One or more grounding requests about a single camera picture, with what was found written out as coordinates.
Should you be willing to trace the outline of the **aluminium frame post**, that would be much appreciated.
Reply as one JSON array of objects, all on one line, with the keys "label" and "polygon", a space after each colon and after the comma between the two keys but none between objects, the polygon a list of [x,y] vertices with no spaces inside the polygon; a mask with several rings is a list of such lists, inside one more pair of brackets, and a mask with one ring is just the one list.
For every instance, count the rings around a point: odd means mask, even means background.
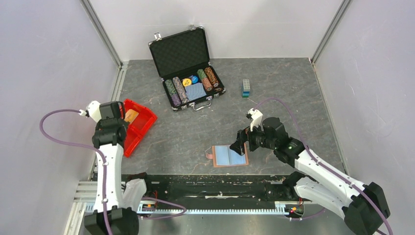
[{"label": "aluminium frame post", "polygon": [[116,49],[114,45],[112,44],[106,30],[104,29],[104,26],[99,19],[92,3],[90,0],[80,0],[80,3],[84,7],[88,17],[90,18],[95,30],[97,31],[99,37],[101,38],[102,42],[104,43],[104,46],[108,50],[110,56],[112,57],[114,63],[121,68],[123,65],[122,60],[120,59],[118,53],[116,52]]},{"label": "aluminium frame post", "polygon": [[320,40],[313,56],[310,58],[311,65],[315,65],[318,59],[320,58],[321,54],[323,53],[325,47],[329,43],[332,35],[334,34],[335,30],[337,29],[338,25],[340,24],[342,18],[344,17],[346,11],[350,7],[352,0],[343,0],[337,9],[333,19],[331,20],[329,26],[327,27],[322,39]]}]

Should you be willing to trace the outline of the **brown orange chip stack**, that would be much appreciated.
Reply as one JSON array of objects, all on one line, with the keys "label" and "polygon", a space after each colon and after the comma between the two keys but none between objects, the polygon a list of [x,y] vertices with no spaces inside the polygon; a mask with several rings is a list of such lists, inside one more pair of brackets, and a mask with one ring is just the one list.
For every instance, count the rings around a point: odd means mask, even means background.
[{"label": "brown orange chip stack", "polygon": [[215,87],[215,88],[218,87],[219,86],[219,82],[218,82],[218,80],[217,80],[217,78],[216,78],[216,76],[215,76],[212,68],[211,67],[207,67],[207,68],[204,69],[204,71],[205,71],[205,74],[208,77],[211,85],[213,87]]}]

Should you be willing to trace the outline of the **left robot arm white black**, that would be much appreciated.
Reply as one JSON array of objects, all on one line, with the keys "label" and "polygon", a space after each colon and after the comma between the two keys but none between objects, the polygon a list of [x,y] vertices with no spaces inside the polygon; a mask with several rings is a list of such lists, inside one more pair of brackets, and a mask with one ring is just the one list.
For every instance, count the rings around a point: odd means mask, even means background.
[{"label": "left robot arm white black", "polygon": [[92,101],[86,113],[95,122],[92,143],[97,158],[97,192],[93,213],[84,226],[92,235],[137,235],[138,206],[154,193],[151,183],[135,179],[121,186],[121,162],[127,138],[124,104],[120,101]]}]

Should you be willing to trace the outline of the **black poker chip case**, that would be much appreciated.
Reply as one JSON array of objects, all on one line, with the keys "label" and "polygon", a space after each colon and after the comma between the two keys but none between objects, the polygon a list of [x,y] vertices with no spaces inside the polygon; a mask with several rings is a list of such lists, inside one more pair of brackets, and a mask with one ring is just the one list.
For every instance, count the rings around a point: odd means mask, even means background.
[{"label": "black poker chip case", "polygon": [[[214,98],[226,92],[223,82],[210,63],[207,36],[202,26],[195,27],[191,25],[186,31],[165,37],[156,32],[154,37],[155,40],[149,42],[148,46],[173,111],[177,112],[186,108],[193,108],[194,111],[198,111],[210,106]],[[165,81],[172,80],[174,77],[179,77],[182,81],[192,75],[198,76],[197,70],[204,70],[207,67],[212,68],[219,86],[213,87],[210,92],[205,90],[206,96],[174,107]]]}]

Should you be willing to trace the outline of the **orange leather card holder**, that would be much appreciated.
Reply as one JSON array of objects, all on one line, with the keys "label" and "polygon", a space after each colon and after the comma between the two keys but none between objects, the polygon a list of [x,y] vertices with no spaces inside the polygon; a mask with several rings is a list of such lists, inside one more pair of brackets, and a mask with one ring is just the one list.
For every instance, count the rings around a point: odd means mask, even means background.
[{"label": "orange leather card holder", "polygon": [[207,152],[205,156],[213,161],[213,167],[244,166],[249,164],[248,155],[239,155],[230,149],[230,145],[213,145],[211,152]]}]

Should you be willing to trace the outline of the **left aluminium frame post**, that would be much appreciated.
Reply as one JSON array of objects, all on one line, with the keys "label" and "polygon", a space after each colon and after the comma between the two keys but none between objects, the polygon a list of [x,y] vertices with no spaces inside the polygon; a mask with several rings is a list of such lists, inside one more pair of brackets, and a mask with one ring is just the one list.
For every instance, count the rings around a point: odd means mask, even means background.
[{"label": "left aluminium frame post", "polygon": [[97,31],[99,37],[101,38],[102,42],[104,43],[104,46],[108,50],[110,56],[112,57],[114,63],[121,68],[123,65],[122,60],[120,59],[118,53],[116,52],[116,49],[114,45],[112,44],[106,30],[104,29],[104,26],[99,19],[92,3],[90,0],[80,0],[80,3],[84,7],[88,17],[90,18],[95,30]]}]

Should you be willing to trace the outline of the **right aluminium frame post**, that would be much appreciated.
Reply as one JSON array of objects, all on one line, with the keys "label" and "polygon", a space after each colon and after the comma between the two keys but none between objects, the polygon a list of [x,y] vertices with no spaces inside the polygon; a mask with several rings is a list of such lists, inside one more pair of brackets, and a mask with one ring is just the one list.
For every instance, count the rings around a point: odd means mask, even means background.
[{"label": "right aluminium frame post", "polygon": [[318,59],[320,58],[321,54],[323,53],[325,47],[329,43],[332,35],[334,34],[335,30],[337,29],[338,25],[340,24],[342,18],[344,17],[346,11],[350,7],[352,0],[343,0],[337,9],[333,19],[331,20],[329,26],[327,27],[322,39],[320,40],[313,56],[310,58],[311,65],[315,65]]}]

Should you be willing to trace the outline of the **pink grey chip stack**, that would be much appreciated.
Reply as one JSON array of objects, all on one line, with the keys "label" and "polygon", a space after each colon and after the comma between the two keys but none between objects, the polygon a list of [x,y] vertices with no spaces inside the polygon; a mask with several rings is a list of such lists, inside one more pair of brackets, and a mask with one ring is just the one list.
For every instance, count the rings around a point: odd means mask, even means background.
[{"label": "pink grey chip stack", "polygon": [[179,79],[179,77],[172,78],[172,81],[173,81],[173,84],[175,86],[175,89],[176,89],[176,91],[177,91],[177,93],[179,95],[179,98],[180,98],[181,102],[183,104],[188,103],[189,102],[189,99],[188,99],[188,97],[186,95],[186,91],[185,91],[184,86],[182,85],[182,82]]}]

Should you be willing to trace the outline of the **red bin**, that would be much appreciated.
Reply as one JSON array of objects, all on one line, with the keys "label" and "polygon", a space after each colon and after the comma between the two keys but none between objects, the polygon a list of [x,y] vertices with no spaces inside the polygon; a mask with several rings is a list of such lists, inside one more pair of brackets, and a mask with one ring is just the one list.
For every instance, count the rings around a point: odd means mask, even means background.
[{"label": "red bin", "polygon": [[135,148],[143,139],[143,134],[140,130],[134,126],[130,126],[127,129],[127,136],[124,143],[124,156],[129,158],[134,152]]},{"label": "red bin", "polygon": [[158,117],[149,108],[139,103],[136,103],[135,101],[131,99],[124,100],[124,107],[125,107],[125,111],[129,109],[134,109],[135,111],[139,112],[138,117],[134,120],[133,123],[131,124],[129,123],[128,127],[134,126],[135,128],[141,131],[143,136],[146,135],[148,130],[152,127],[152,125],[158,119]]}]

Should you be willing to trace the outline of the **red bin near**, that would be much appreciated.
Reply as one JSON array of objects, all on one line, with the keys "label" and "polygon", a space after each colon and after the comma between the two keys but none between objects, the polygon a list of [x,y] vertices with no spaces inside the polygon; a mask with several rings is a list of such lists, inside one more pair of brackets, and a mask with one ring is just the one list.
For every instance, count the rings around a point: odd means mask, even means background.
[{"label": "red bin near", "polygon": [[127,136],[124,143],[124,156],[129,158],[134,152],[135,148],[143,139],[143,134],[140,130],[134,126],[130,126],[127,129]]}]

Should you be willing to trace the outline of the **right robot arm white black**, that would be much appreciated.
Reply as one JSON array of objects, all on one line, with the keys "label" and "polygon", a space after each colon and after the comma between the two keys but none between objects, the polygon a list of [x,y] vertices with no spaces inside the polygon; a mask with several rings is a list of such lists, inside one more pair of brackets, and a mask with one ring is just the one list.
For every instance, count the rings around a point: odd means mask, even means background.
[{"label": "right robot arm white black", "polygon": [[300,140],[288,135],[280,119],[269,117],[261,125],[253,121],[239,130],[230,149],[239,155],[267,148],[296,171],[283,182],[283,195],[310,200],[338,215],[356,235],[372,235],[386,225],[391,212],[383,189],[358,181],[317,156]]}]

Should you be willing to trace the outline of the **yellow dealer chip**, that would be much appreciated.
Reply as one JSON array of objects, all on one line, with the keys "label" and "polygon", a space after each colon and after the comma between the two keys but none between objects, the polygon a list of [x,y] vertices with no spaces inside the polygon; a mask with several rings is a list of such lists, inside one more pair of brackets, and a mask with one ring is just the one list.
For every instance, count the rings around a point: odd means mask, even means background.
[{"label": "yellow dealer chip", "polygon": [[182,85],[184,87],[190,86],[190,85],[192,85],[192,80],[190,78],[185,78],[185,79],[182,80]]}]

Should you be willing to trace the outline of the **green purple chip stack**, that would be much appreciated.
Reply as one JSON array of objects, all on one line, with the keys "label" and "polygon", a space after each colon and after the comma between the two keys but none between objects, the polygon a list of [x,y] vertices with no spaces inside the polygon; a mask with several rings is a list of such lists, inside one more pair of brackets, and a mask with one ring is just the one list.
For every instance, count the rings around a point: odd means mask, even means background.
[{"label": "green purple chip stack", "polygon": [[170,98],[171,98],[171,100],[173,102],[173,106],[174,107],[180,106],[182,104],[181,103],[181,99],[179,98],[179,95],[178,95],[178,93],[176,91],[176,88],[175,88],[172,80],[166,80],[165,81],[165,85],[166,85],[166,88],[167,88],[168,93],[170,95]]}]

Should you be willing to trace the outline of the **red bin far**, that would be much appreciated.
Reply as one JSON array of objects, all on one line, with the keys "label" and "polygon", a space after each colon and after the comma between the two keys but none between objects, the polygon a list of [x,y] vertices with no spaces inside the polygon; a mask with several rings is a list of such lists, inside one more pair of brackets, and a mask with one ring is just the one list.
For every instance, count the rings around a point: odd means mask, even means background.
[{"label": "red bin far", "polygon": [[133,123],[131,124],[129,123],[128,127],[134,126],[135,128],[141,131],[143,136],[146,135],[148,130],[152,127],[152,125],[158,119],[158,117],[149,108],[139,103],[136,103],[135,101],[131,99],[124,100],[124,107],[125,107],[125,111],[129,109],[134,109],[135,111],[139,112],[138,117],[134,120]]}]

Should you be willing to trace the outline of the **blue playing card deck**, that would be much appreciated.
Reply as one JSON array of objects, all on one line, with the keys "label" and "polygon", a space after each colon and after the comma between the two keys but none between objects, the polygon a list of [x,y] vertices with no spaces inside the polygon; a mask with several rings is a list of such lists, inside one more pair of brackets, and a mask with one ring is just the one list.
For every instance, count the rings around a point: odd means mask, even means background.
[{"label": "blue playing card deck", "polygon": [[206,96],[206,91],[202,83],[195,83],[185,87],[186,96],[189,101],[199,99]]}]

